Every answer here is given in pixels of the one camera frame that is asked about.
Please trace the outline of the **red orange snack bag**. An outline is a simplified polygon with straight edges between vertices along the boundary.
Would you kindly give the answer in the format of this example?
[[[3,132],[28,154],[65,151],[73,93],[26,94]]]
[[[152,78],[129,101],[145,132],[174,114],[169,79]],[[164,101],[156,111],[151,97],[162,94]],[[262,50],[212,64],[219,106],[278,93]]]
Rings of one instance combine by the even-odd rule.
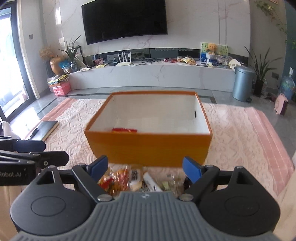
[[[98,185],[111,196],[117,196],[122,191],[130,190],[130,170],[122,168],[117,170],[107,169],[100,178]]]

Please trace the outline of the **white noodle snack packet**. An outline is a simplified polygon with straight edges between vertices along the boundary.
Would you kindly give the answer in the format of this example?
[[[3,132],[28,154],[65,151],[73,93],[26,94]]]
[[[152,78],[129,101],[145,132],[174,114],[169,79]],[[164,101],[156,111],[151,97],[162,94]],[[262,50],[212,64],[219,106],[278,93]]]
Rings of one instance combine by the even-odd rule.
[[[162,192],[163,190],[159,187],[155,180],[151,177],[148,172],[143,175],[143,181],[147,185],[150,192]]]

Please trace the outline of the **brown nut snack packet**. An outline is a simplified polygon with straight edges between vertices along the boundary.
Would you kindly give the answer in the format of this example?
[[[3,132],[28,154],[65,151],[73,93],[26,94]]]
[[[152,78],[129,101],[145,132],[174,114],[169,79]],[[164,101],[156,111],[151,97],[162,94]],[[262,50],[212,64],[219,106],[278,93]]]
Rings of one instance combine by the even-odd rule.
[[[131,165],[129,169],[129,188],[138,191],[142,187],[144,171],[142,165]]]

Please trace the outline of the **clear plastic snack wrapper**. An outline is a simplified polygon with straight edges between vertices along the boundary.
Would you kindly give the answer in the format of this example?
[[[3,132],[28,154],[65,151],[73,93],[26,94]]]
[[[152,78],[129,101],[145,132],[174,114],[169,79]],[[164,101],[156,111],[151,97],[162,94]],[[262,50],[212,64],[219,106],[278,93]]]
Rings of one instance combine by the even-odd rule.
[[[184,191],[185,177],[179,174],[168,173],[159,181],[163,191],[170,191],[175,197],[179,197]]]

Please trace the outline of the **black notebook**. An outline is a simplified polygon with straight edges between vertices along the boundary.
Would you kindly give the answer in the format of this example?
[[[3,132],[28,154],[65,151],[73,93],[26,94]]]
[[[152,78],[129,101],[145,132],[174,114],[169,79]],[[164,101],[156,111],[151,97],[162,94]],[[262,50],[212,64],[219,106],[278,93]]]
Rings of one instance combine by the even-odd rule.
[[[56,120],[41,121],[41,123],[29,134],[27,140],[45,141],[58,125],[59,122]]]

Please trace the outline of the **orange cardboard box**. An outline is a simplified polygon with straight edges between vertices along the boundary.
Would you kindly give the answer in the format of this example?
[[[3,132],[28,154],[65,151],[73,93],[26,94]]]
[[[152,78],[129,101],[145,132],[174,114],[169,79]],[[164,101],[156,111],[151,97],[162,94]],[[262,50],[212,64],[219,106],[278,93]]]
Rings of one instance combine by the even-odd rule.
[[[180,167],[185,157],[204,164],[212,129],[193,91],[112,93],[84,131],[96,157],[114,164]]]

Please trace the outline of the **pink storage box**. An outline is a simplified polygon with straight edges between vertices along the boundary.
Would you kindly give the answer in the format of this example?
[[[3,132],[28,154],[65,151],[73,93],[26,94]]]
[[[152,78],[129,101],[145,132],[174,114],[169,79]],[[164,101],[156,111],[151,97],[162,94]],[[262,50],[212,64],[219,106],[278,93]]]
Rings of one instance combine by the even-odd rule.
[[[70,82],[60,82],[51,86],[55,96],[64,96],[71,91]]]

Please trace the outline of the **grey pedal trash bin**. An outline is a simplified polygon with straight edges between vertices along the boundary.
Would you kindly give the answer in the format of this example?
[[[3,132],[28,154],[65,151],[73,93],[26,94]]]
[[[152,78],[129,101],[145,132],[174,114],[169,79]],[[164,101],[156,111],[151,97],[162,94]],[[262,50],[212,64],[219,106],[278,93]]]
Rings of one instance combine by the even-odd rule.
[[[251,90],[255,71],[249,67],[236,66],[234,68],[235,81],[232,96],[241,102],[252,102]]]

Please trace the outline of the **orange round vase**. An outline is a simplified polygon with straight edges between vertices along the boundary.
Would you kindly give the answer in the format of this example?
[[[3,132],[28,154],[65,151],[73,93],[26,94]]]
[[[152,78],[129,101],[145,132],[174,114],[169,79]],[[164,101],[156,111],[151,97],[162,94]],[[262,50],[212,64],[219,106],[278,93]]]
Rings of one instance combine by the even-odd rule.
[[[59,65],[62,61],[64,61],[63,56],[56,56],[50,60],[50,66],[55,75],[64,74],[63,69]]]

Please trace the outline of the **green potted plant left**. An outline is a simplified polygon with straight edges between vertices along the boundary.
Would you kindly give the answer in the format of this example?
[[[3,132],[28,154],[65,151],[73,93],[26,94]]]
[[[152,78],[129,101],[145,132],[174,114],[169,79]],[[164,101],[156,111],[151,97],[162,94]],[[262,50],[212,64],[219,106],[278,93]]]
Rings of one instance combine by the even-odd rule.
[[[70,63],[70,67],[72,71],[77,70],[77,64],[75,59],[76,59],[76,54],[80,49],[80,45],[77,45],[76,42],[79,38],[80,36],[78,36],[75,40],[70,40],[69,43],[66,42],[65,49],[64,50],[60,49],[60,51],[66,53],[66,55],[68,56],[68,61]]]

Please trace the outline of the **white wifi router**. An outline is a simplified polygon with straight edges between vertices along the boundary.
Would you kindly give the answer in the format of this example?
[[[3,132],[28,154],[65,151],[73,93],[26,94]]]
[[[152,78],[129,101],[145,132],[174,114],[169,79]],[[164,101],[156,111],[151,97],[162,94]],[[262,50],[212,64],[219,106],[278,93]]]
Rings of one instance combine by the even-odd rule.
[[[129,66],[132,63],[131,52],[126,53],[122,52],[117,54],[118,57],[118,66]]]

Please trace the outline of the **potted plant right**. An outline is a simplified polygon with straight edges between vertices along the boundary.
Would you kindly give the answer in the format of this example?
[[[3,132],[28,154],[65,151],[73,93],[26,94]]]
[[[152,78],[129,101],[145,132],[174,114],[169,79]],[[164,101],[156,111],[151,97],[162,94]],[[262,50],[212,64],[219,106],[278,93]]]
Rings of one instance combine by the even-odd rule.
[[[253,62],[252,68],[255,71],[255,86],[254,86],[254,92],[253,95],[261,97],[262,95],[262,89],[263,85],[265,83],[265,76],[267,72],[271,70],[276,70],[276,67],[270,67],[270,64],[282,59],[282,57],[277,57],[274,59],[267,59],[269,52],[270,52],[270,47],[267,49],[266,53],[264,56],[262,54],[259,54],[259,57],[256,56],[255,51],[250,48],[247,49],[245,46],[246,51],[248,52],[249,56],[251,57],[251,60]]]

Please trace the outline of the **blue water jug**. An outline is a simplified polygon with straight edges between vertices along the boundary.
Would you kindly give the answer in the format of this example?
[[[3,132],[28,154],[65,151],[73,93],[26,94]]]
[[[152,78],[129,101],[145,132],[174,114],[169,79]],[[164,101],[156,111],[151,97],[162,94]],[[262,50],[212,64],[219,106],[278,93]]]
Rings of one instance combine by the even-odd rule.
[[[280,94],[283,94],[288,100],[292,99],[295,92],[295,82],[292,78],[293,68],[290,68],[288,76],[285,76],[280,84]]]

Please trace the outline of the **brown teddy bear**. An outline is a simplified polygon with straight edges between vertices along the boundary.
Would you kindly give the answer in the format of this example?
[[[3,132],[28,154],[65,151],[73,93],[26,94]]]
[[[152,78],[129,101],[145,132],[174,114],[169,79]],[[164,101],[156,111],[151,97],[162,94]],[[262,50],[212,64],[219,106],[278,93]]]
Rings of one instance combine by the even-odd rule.
[[[218,48],[218,46],[216,44],[209,43],[208,46],[207,46],[207,48],[206,48],[206,52],[209,55],[215,55],[216,52],[217,52],[217,48]]]

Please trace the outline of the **black curved television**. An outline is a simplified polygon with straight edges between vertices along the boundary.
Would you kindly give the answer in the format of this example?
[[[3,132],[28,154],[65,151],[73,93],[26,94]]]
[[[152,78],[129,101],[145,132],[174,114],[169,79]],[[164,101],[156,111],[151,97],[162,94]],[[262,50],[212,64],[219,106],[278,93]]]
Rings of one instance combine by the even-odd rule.
[[[168,33],[165,1],[92,1],[82,5],[81,9],[88,45]]]

